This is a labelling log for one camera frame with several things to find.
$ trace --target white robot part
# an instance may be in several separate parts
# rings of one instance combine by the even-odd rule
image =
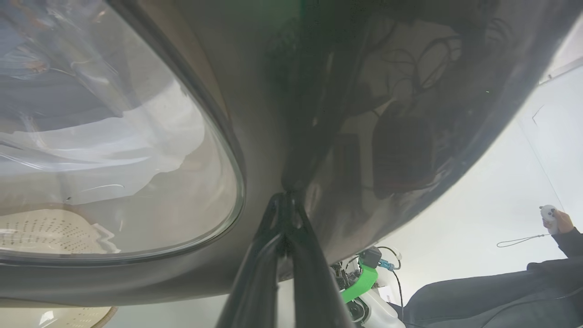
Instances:
[[[540,207],[540,215],[543,220],[550,225],[548,228],[551,235],[556,235],[559,233],[559,225],[557,224],[557,218],[554,217],[554,212],[557,208],[552,205],[545,205]]]
[[[369,290],[359,298],[368,306],[368,316],[361,325],[365,328],[405,328],[397,312],[388,305],[377,293]]]

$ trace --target cable connector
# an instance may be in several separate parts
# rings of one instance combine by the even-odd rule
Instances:
[[[395,265],[394,264],[389,263],[389,262],[387,262],[387,261],[385,261],[383,259],[380,259],[378,261],[378,266],[380,266],[382,268],[385,268],[385,269],[387,269],[389,271],[393,271],[395,269]]]

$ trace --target green bracket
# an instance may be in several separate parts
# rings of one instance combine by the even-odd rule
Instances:
[[[363,272],[360,275],[359,279],[356,281],[356,283],[346,288],[342,293],[340,293],[344,303],[348,303],[353,299],[357,298],[358,296],[366,293],[373,287],[374,283],[378,279],[377,269],[367,267],[362,263],[360,263],[360,268],[362,269]]]

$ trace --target white controller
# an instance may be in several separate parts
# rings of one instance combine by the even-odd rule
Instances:
[[[556,208],[552,205],[545,205],[540,207],[540,214],[543,220],[550,225],[547,230],[551,235],[556,235],[559,233],[559,225],[557,224],[557,218],[554,217],[554,212]]]

